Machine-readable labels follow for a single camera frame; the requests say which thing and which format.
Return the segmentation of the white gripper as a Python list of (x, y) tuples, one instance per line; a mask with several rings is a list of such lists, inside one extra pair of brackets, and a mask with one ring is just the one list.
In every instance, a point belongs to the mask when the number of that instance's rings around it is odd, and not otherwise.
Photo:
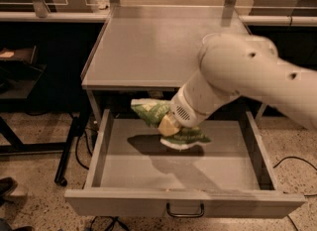
[(171, 99), (170, 111), (161, 119), (158, 130), (163, 136), (172, 136), (182, 127), (196, 127), (205, 121), (211, 113), (199, 113), (192, 108), (185, 99), (182, 90), (179, 90)]

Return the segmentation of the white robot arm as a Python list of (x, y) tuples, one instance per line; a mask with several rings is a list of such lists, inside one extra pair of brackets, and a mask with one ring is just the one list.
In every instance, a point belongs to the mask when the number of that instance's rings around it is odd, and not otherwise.
[(196, 127), (241, 96), (317, 129), (317, 71), (279, 58), (267, 38), (221, 33), (203, 42), (198, 69), (172, 97), (158, 130), (171, 136)]

